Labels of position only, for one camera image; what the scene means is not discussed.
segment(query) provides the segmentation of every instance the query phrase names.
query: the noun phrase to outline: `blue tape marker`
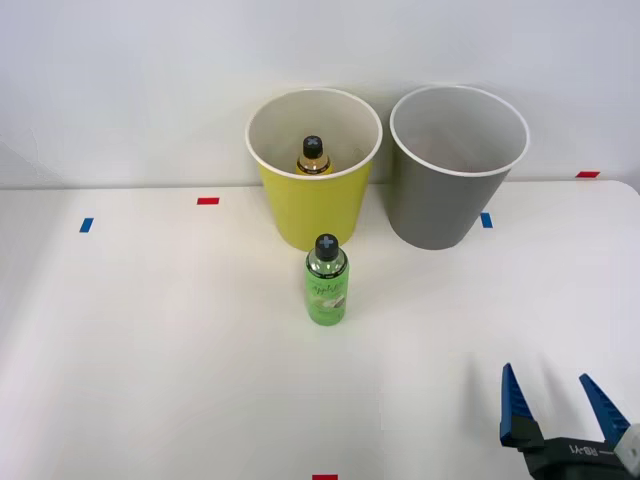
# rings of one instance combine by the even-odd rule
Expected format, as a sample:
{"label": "blue tape marker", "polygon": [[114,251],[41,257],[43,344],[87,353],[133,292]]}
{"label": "blue tape marker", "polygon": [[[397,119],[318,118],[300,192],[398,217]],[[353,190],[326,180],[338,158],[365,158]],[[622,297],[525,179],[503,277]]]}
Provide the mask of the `blue tape marker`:
{"label": "blue tape marker", "polygon": [[482,212],[480,214],[480,220],[482,220],[482,226],[484,228],[493,228],[493,223],[491,222],[491,215],[487,212]]}
{"label": "blue tape marker", "polygon": [[82,226],[80,227],[80,233],[89,233],[91,225],[93,225],[93,218],[85,218],[84,222],[82,222]]}

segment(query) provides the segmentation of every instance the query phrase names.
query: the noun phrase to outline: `gold bottle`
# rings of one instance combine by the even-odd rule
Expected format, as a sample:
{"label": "gold bottle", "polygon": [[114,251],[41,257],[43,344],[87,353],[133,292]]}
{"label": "gold bottle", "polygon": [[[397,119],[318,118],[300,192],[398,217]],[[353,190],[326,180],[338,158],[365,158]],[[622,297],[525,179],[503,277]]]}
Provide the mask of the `gold bottle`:
{"label": "gold bottle", "polygon": [[298,158],[296,173],[299,175],[329,175],[333,165],[324,153],[322,139],[315,135],[306,137],[302,142],[302,155]]}

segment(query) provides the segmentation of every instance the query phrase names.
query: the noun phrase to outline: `cup rim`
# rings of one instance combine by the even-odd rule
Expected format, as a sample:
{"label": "cup rim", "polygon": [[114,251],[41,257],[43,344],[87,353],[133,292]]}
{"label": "cup rim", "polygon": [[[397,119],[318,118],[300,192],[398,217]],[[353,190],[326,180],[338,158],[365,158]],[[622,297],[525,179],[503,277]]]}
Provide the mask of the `cup rim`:
{"label": "cup rim", "polygon": [[[341,172],[336,172],[336,173],[330,173],[329,175],[321,175],[321,176],[317,176],[317,177],[310,176],[310,175],[297,175],[295,173],[285,172],[284,170],[280,170],[279,168],[274,167],[273,165],[265,162],[262,158],[260,158],[260,155],[258,155],[255,152],[255,150],[251,146],[251,141],[249,140],[249,131],[251,130],[251,125],[253,124],[253,121],[255,120],[255,118],[271,102],[274,102],[274,101],[276,101],[276,100],[278,100],[278,99],[280,99],[282,97],[286,97],[287,95],[292,95],[292,94],[295,94],[295,93],[301,93],[301,92],[307,92],[307,91],[331,92],[331,93],[337,93],[337,94],[340,94],[340,95],[344,95],[345,97],[348,97],[348,98],[350,98],[352,100],[355,100],[355,101],[359,102],[360,104],[362,104],[369,111],[369,113],[374,118],[374,120],[376,122],[376,126],[378,128],[378,136],[377,136],[377,139],[376,139],[376,143],[373,146],[373,149],[371,150],[369,155],[367,155],[360,162],[356,163],[353,167],[347,168],[346,170],[343,170]],[[382,143],[382,135],[383,135],[383,130],[382,130],[382,122],[380,121],[380,117],[378,116],[377,112],[373,109],[373,107],[371,107],[371,105],[369,105],[367,102],[362,100],[360,97],[357,97],[357,96],[355,96],[355,95],[353,95],[351,93],[345,92],[343,90],[338,90],[336,88],[305,87],[305,88],[298,88],[296,90],[289,90],[289,91],[284,92],[284,93],[282,93],[280,95],[277,95],[275,97],[270,98],[264,104],[262,104],[260,106],[260,108],[258,108],[255,111],[255,113],[251,116],[251,118],[247,122],[247,126],[246,126],[245,131],[244,131],[244,141],[245,141],[245,144],[247,145],[247,149],[249,150],[249,153],[251,153],[251,156],[260,165],[265,167],[267,170],[270,170],[270,171],[272,171],[273,173],[275,173],[277,175],[281,175],[283,177],[288,177],[288,178],[293,178],[295,180],[320,182],[320,181],[331,180],[333,178],[338,178],[338,177],[343,177],[345,175],[349,175],[350,173],[355,172],[356,170],[359,170],[360,168],[364,167],[367,163],[369,163],[371,161],[371,159],[375,156],[375,154],[378,153],[378,150],[380,149],[380,145]]]}
{"label": "cup rim", "polygon": [[[418,93],[422,93],[425,92],[427,90],[450,90],[450,89],[460,89],[460,90],[469,90],[469,91],[473,91],[476,93],[480,93],[482,95],[486,95],[490,98],[493,98],[494,100],[497,100],[498,102],[500,102],[501,104],[503,104],[505,107],[507,107],[509,110],[511,110],[516,117],[520,120],[520,123],[522,124],[524,131],[525,131],[525,144],[524,144],[524,148],[522,149],[522,152],[520,153],[520,155],[511,163],[497,168],[495,170],[488,170],[486,172],[460,172],[457,170],[449,170],[448,168],[444,168],[444,167],[439,167],[437,165],[433,165],[432,163],[427,162],[426,160],[423,160],[422,158],[418,157],[415,153],[413,153],[411,150],[409,150],[404,143],[402,143],[402,141],[400,141],[400,139],[398,138],[398,135],[396,133],[396,128],[395,128],[395,117],[396,117],[396,113],[398,111],[398,108],[407,100],[409,100],[411,97],[413,97],[414,95],[417,95]],[[529,132],[529,125],[527,124],[527,121],[524,119],[524,117],[520,114],[520,112],[518,112],[518,110],[516,110],[516,108],[511,105],[509,102],[507,102],[506,100],[498,97],[497,95],[494,95],[493,93],[489,93],[485,90],[482,90],[480,88],[476,88],[476,87],[469,87],[466,85],[431,85],[431,86],[427,86],[427,87],[422,87],[419,88],[417,90],[413,90],[412,92],[407,93],[404,97],[402,97],[398,103],[395,104],[395,106],[393,107],[393,110],[391,111],[391,118],[389,120],[389,127],[391,129],[391,136],[393,137],[393,140],[396,142],[396,144],[402,149],[402,151],[404,153],[406,153],[411,159],[415,160],[416,162],[420,163],[421,165],[424,165],[425,167],[428,167],[432,170],[435,170],[436,172],[440,172],[440,173],[444,173],[446,175],[453,175],[456,177],[489,177],[491,175],[497,175],[499,173],[503,173],[506,172],[508,170],[510,170],[511,168],[513,168],[513,166],[518,163],[520,160],[522,160],[522,158],[526,155],[527,151],[529,150],[529,145],[531,142],[531,134]]]}

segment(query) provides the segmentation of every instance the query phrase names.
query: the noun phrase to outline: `paper cup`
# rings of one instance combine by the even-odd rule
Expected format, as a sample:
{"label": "paper cup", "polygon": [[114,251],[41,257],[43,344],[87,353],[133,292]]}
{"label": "paper cup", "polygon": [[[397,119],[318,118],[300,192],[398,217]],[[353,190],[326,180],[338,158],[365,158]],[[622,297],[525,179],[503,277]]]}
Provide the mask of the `paper cup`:
{"label": "paper cup", "polygon": [[[309,135],[322,138],[334,173],[295,173],[302,140]],[[245,140],[289,244],[308,251],[322,233],[332,233],[341,244],[351,238],[382,140],[380,118],[367,103],[329,88],[286,93],[256,112]]]}
{"label": "paper cup", "polygon": [[471,87],[427,87],[393,108],[389,220],[430,250],[460,242],[529,147],[529,127],[509,103]]}

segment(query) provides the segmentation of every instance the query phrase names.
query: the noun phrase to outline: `bottle label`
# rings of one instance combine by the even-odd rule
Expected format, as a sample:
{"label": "bottle label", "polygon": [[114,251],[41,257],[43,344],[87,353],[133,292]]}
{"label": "bottle label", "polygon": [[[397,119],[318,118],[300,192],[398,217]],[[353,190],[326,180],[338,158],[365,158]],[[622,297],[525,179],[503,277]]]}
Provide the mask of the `bottle label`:
{"label": "bottle label", "polygon": [[347,306],[349,263],[332,278],[318,277],[309,268],[306,270],[309,316],[319,325],[335,325],[344,317]]}
{"label": "bottle label", "polygon": [[299,175],[329,175],[332,172],[333,168],[331,167],[331,160],[328,160],[327,164],[318,170],[312,170],[305,167],[300,163],[300,160],[298,160],[298,163],[296,164],[296,173]]}

